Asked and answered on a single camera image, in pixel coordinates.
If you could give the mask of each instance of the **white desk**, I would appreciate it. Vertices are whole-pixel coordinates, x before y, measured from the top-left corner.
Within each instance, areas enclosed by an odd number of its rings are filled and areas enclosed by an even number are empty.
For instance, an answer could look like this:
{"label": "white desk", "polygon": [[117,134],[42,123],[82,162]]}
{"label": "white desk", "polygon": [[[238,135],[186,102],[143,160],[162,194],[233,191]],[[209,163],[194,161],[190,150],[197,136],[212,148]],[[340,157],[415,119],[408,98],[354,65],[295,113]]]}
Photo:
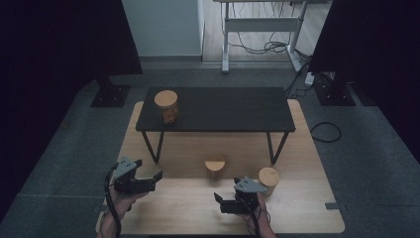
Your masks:
{"label": "white desk", "polygon": [[292,32],[293,38],[287,46],[287,53],[293,67],[299,71],[302,65],[299,62],[295,48],[302,28],[308,1],[302,1],[303,6],[297,18],[230,18],[229,3],[236,2],[267,2],[267,1],[246,1],[246,0],[213,0],[214,2],[225,3],[225,39],[223,44],[222,72],[229,72],[229,33],[231,32]]}

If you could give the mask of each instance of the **black monitor stand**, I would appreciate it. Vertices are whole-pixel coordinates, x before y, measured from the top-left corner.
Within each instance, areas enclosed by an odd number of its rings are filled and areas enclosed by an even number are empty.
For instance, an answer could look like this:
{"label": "black monitor stand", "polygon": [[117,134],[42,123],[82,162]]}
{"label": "black monitor stand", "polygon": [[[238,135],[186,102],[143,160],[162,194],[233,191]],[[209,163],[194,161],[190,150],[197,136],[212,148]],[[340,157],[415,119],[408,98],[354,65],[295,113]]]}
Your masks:
{"label": "black monitor stand", "polygon": [[93,99],[90,107],[123,107],[127,95],[130,92],[130,85],[114,85],[107,75],[96,78],[99,91]]}
{"label": "black monitor stand", "polygon": [[323,106],[356,106],[346,84],[347,81],[336,72],[332,80],[320,74],[316,75],[313,87]]}
{"label": "black monitor stand", "polygon": [[86,55],[89,65],[99,85],[99,91],[90,107],[123,107],[129,94],[130,85],[114,85],[96,53]]}

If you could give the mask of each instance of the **black table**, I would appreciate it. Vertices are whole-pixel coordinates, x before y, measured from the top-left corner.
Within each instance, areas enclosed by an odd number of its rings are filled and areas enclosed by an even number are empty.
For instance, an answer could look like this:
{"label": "black table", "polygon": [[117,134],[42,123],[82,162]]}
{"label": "black table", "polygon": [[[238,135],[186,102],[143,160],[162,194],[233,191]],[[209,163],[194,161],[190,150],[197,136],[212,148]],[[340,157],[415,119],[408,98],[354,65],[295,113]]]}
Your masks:
{"label": "black table", "polygon": [[[155,96],[163,90],[178,95],[180,116],[172,125],[159,120]],[[274,165],[287,139],[296,130],[282,87],[151,87],[136,130],[142,132],[155,163],[158,163],[164,132],[266,132]],[[155,154],[147,132],[160,132]],[[282,132],[273,153],[271,132]]]}

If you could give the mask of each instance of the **black tripod base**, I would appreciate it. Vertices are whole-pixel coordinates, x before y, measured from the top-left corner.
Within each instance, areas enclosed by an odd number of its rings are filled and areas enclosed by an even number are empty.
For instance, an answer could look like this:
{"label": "black tripod base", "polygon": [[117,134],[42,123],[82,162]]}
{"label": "black tripod base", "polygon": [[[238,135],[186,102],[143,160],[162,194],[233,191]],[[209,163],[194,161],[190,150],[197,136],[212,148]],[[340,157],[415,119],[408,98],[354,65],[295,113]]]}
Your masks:
{"label": "black tripod base", "polygon": [[130,88],[130,85],[113,85],[110,91],[104,91],[101,88],[90,107],[123,107]]}
{"label": "black tripod base", "polygon": [[335,92],[334,96],[329,87],[323,83],[314,83],[313,87],[318,96],[318,100],[323,106],[356,106],[349,91],[344,88],[340,93]]}

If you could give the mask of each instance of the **white wall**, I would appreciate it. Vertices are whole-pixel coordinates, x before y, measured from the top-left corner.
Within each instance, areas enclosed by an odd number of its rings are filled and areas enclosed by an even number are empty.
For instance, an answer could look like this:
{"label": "white wall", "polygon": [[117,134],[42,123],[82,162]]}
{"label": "white wall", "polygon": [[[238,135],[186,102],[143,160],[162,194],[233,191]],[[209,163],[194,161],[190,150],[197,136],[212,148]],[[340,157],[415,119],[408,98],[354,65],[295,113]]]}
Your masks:
{"label": "white wall", "polygon": [[201,56],[202,0],[123,0],[139,57]]}

